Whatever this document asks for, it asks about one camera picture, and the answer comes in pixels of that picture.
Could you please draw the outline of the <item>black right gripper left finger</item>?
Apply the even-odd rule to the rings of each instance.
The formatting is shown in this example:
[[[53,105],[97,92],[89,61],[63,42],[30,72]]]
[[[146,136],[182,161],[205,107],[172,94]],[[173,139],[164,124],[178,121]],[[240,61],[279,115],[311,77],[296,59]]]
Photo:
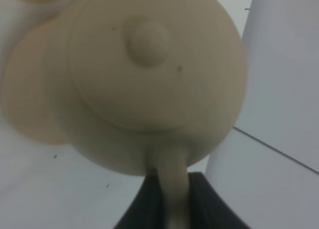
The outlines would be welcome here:
[[[115,229],[164,229],[163,197],[157,175],[147,175]]]

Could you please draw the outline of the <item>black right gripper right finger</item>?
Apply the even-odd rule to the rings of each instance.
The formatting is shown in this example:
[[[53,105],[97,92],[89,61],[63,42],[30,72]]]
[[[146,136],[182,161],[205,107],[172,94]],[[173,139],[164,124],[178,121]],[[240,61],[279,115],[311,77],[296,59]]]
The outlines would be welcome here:
[[[192,229],[248,229],[200,172],[189,173]]]

